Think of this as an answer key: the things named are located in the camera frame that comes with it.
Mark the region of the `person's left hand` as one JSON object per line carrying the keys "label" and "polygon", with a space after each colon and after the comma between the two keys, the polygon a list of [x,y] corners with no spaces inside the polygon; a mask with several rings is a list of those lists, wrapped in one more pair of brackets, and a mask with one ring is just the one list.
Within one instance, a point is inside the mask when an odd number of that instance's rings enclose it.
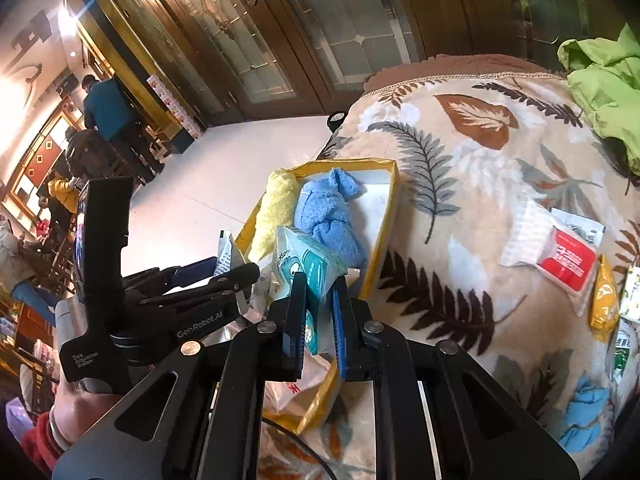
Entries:
{"label": "person's left hand", "polygon": [[50,411],[51,431],[56,443],[61,448],[69,448],[119,400],[117,394],[86,391],[61,374]]}

